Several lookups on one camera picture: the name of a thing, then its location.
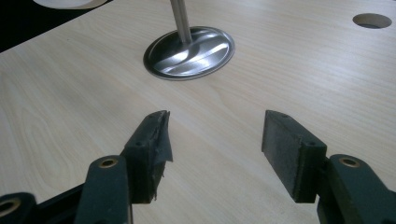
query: shiny chrome base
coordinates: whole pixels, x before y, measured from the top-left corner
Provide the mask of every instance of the shiny chrome base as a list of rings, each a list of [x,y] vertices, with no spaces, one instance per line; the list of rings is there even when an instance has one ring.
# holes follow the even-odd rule
[[[186,80],[213,73],[233,57],[233,39],[219,29],[191,27],[191,39],[182,43],[177,31],[158,38],[146,50],[146,68],[156,77]]]

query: metal stand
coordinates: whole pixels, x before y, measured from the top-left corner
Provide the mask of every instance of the metal stand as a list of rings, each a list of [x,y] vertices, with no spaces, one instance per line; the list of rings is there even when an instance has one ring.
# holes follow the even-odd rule
[[[171,0],[177,31],[163,35],[146,50],[144,64],[156,77],[185,80],[220,69],[233,57],[235,45],[225,32],[190,27],[184,0]]]

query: white plate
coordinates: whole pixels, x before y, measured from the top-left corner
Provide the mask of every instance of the white plate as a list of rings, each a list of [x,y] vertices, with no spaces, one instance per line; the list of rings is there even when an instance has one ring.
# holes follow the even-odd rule
[[[99,7],[106,0],[33,0],[43,7],[57,9],[85,9]]]

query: light wood tabletop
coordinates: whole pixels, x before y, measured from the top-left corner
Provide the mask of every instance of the light wood tabletop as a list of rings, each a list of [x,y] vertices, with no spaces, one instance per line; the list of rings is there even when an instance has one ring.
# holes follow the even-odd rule
[[[143,118],[171,112],[174,162],[135,223],[318,223],[261,151],[265,110],[294,117],[327,155],[366,161],[396,190],[396,1],[186,0],[191,26],[235,54],[188,81],[151,75],[147,47],[176,30],[167,0],[115,0],[0,54],[0,195],[43,202],[118,155]],[[362,13],[388,17],[361,27]]]

